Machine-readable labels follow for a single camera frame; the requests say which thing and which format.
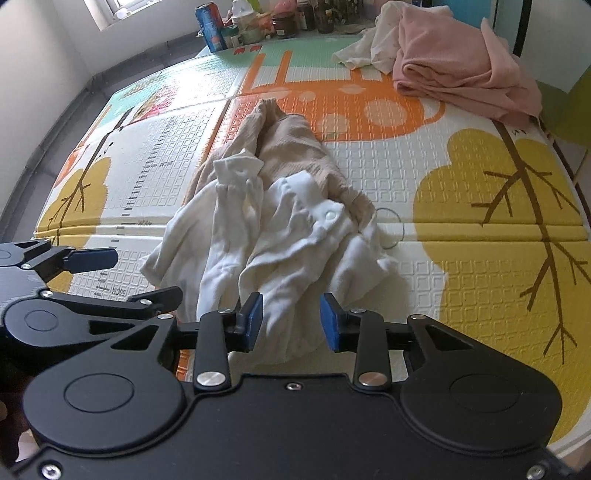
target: gray floor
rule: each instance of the gray floor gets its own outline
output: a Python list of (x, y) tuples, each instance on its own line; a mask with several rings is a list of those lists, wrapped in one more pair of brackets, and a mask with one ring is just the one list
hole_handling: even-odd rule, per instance
[(95, 76), (27, 164), (0, 218), (1, 241), (31, 238), (61, 167), (115, 92), (151, 73), (195, 57), (203, 46), (201, 38), (187, 35), (151, 48)]

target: yellow tree print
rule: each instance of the yellow tree print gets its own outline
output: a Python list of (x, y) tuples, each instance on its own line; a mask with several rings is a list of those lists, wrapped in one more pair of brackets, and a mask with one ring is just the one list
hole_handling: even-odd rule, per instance
[(421, 181), (413, 220), (447, 274), (440, 321), (554, 381), (556, 440), (591, 395), (591, 245), (554, 154), (495, 127), (501, 138), (477, 129), (450, 137), (451, 164)]
[[(36, 238), (48, 238), (53, 245), (85, 247), (90, 236), (96, 232), (96, 226), (100, 224), (100, 216), (106, 205), (105, 180), (111, 159), (102, 155), (112, 145), (112, 142), (106, 145), (107, 139), (113, 131), (121, 127), (130, 113), (131, 110), (125, 112), (114, 129), (98, 142), (85, 167), (76, 170), (66, 180), (57, 199), (39, 220)], [(72, 279), (72, 274), (63, 272), (52, 280), (49, 286), (55, 291), (67, 292)]]

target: glass jar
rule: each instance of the glass jar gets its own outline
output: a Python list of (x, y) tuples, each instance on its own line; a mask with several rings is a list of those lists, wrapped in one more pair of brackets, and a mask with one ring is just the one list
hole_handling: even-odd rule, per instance
[(318, 4), (314, 7), (314, 19), (316, 20), (318, 32), (332, 33), (335, 30), (332, 10), (326, 5), (324, 0), (318, 0)]
[(271, 17), (278, 38), (292, 38), (298, 33), (295, 12), (283, 12)]
[(297, 10), (295, 19), (300, 30), (311, 31), (316, 29), (314, 21), (314, 8), (310, 5), (310, 0), (297, 0)]

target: blue can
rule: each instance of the blue can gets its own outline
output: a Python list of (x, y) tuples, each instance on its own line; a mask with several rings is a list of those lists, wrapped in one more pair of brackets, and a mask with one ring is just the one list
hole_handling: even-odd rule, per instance
[(213, 2), (201, 5), (195, 9), (195, 17), (201, 25), (203, 38), (210, 52), (225, 50), (226, 43), (222, 37), (222, 17), (217, 5)]

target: orange pattern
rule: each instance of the orange pattern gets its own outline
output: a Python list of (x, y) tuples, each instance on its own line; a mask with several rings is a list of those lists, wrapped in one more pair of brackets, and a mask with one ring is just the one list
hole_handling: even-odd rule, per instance
[[(360, 70), (352, 70), (346, 80), (287, 80), (293, 52), (283, 53), (275, 82), (255, 87), (265, 54), (259, 53), (242, 83), (240, 97), (234, 100), (230, 115), (247, 114), (259, 99), (275, 97), (279, 106), (289, 113), (304, 115), (314, 133), (323, 140), (377, 140), (412, 133), (423, 125), (438, 121), (445, 104), (435, 115), (425, 118), (421, 100), (398, 94), (389, 76), (381, 80), (365, 80)], [(233, 137), (225, 132), (220, 143)]]

